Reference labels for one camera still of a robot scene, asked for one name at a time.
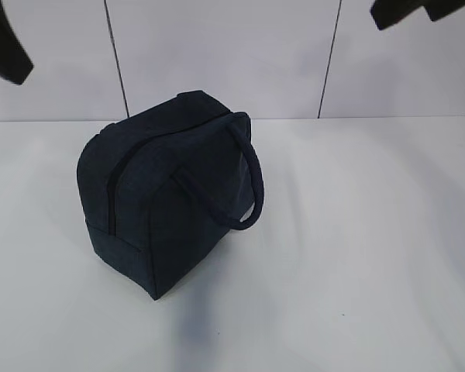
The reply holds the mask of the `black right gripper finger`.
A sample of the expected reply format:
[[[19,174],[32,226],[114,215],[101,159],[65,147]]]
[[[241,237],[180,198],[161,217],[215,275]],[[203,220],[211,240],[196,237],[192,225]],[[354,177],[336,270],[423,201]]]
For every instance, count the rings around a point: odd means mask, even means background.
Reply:
[[[431,21],[436,22],[465,7],[465,0],[431,0],[425,10]]]
[[[377,28],[385,30],[409,16],[428,0],[375,0],[370,8],[370,14]]]

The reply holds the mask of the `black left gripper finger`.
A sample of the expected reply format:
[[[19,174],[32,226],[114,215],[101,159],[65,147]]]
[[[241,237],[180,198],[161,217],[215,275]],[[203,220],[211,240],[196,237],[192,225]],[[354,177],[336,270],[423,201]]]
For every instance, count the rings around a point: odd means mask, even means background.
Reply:
[[[0,1],[0,78],[21,85],[34,65],[15,35]]]

